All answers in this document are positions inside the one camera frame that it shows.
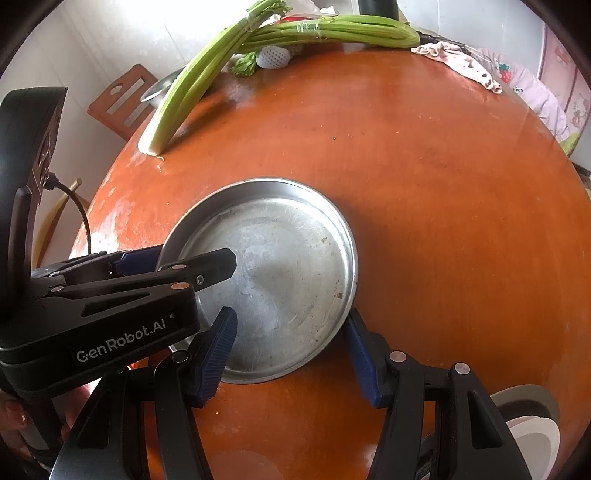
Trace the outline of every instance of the fingernail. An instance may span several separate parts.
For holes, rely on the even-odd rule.
[[[10,418],[15,424],[18,424],[22,427],[27,426],[28,419],[25,415],[25,410],[19,402],[15,400],[8,400],[5,403],[5,408],[8,418]]]

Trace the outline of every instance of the wooden table surface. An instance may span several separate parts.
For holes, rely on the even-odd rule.
[[[591,417],[591,203],[522,103],[407,51],[325,51],[223,76],[163,159],[137,151],[139,133],[89,212],[95,251],[162,243],[238,180],[308,184],[353,230],[370,329],[422,363],[468,363],[491,393],[546,387],[561,413],[557,466],[568,458]],[[216,480],[359,480],[384,412],[361,397],[337,338],[284,378],[221,384],[195,416]]]

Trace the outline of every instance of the genrobot.ai logo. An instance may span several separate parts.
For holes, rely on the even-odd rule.
[[[136,340],[140,340],[144,337],[147,337],[148,335],[152,335],[159,330],[164,330],[165,328],[166,323],[164,322],[164,319],[161,319],[160,321],[156,320],[151,330],[148,330],[148,327],[144,325],[141,330],[138,330],[135,333],[124,333],[123,336],[116,339],[109,338],[103,345],[99,345],[96,348],[91,348],[88,350],[88,352],[84,350],[78,351],[76,353],[76,359],[80,363],[87,362],[89,358],[97,358],[108,352],[112,352],[114,349],[124,347],[125,345],[129,345]]]

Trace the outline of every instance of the black cable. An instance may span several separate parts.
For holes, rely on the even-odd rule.
[[[56,174],[53,172],[49,174],[49,177],[44,185],[46,190],[53,190],[59,189],[64,192],[68,197],[74,202],[74,204],[78,207],[80,214],[82,215],[82,222],[84,223],[84,230],[86,230],[86,245],[88,246],[88,254],[92,253],[92,245],[90,243],[90,225],[88,223],[88,217],[86,216],[86,211],[84,210],[84,206],[82,205],[80,199],[76,196],[76,194],[71,191],[68,187],[66,187],[62,182],[60,182]]]

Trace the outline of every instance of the celery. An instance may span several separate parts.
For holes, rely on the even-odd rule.
[[[327,41],[410,48],[418,45],[418,34],[409,25],[391,18],[376,15],[338,15],[261,27],[248,38],[239,51],[258,51],[266,45],[287,46]]]
[[[232,67],[232,73],[239,77],[249,77],[255,73],[256,53],[247,53],[239,58]]]
[[[154,112],[138,142],[140,152],[158,156],[240,45],[267,18],[288,11],[283,0],[258,0],[247,16],[223,30],[184,68]]]

